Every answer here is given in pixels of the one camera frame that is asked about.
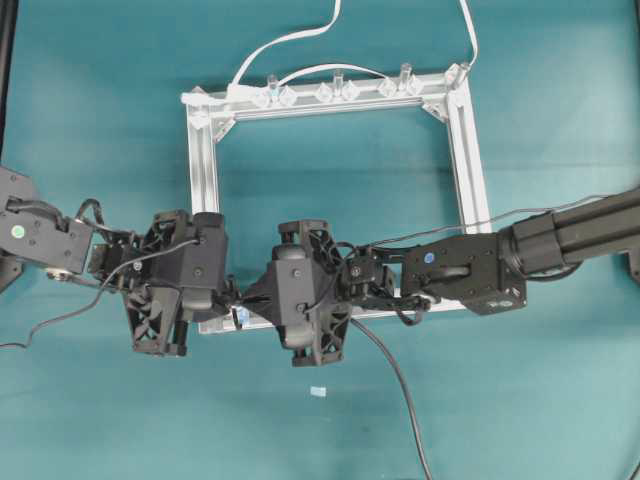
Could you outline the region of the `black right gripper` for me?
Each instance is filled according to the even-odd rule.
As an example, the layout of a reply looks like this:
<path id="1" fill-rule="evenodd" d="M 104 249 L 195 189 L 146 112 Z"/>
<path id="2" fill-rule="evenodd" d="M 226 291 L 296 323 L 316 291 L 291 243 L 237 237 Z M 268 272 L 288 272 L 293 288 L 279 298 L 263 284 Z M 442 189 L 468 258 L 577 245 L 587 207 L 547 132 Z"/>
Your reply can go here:
<path id="1" fill-rule="evenodd" d="M 317 367 L 338 362 L 353 310 L 382 310 L 391 306 L 395 275 L 372 251 L 333 240 L 323 220 L 297 220 L 278 226 L 281 244 L 301 245 L 312 260 L 316 281 L 318 331 L 311 347 L 292 352 L 295 367 Z M 243 293 L 242 306 L 270 318 L 273 281 L 260 277 Z"/>

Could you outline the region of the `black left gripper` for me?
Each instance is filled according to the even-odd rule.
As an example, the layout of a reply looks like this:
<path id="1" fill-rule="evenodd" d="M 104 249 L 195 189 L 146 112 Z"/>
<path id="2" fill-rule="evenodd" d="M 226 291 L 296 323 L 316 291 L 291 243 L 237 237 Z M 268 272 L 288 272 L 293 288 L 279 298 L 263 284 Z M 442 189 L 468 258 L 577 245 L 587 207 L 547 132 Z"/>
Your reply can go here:
<path id="1" fill-rule="evenodd" d="M 182 309 L 179 253 L 196 243 L 186 240 L 191 214 L 184 210 L 154 216 L 144 235 L 114 234 L 93 247 L 89 273 L 122 293 L 133 350 L 157 356 L 184 356 L 188 329 Z M 229 313 L 242 296 L 236 278 L 227 274 L 224 296 L 213 298 L 214 313 Z"/>

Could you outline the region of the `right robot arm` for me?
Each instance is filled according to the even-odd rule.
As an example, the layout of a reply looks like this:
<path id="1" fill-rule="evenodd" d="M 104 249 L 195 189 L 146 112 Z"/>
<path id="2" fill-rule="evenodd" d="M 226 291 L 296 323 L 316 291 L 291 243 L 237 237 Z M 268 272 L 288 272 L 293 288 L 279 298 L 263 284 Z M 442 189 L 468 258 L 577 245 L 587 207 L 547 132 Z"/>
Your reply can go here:
<path id="1" fill-rule="evenodd" d="M 531 282 L 557 281 L 586 260 L 639 246 L 639 193 L 574 203 L 491 233 L 424 245 L 335 241 L 322 220 L 278 228 L 265 273 L 232 302 L 266 319 L 297 367 L 340 361 L 355 309 L 388 311 L 408 326 L 444 300 L 478 315 L 520 309 Z"/>

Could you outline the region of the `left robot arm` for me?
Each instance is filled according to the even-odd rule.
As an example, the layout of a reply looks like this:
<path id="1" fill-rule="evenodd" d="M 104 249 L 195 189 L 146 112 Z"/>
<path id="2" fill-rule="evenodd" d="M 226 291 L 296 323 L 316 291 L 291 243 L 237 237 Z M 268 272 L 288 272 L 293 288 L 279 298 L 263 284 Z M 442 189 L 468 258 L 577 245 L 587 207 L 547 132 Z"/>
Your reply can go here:
<path id="1" fill-rule="evenodd" d="M 191 324 L 229 313 L 239 291 L 227 250 L 219 213 L 157 213 L 139 234 L 107 226 L 95 199 L 65 216 L 39 199 L 29 177 L 1 171 L 1 286 L 34 265 L 98 296 L 119 293 L 138 353 L 183 356 Z"/>

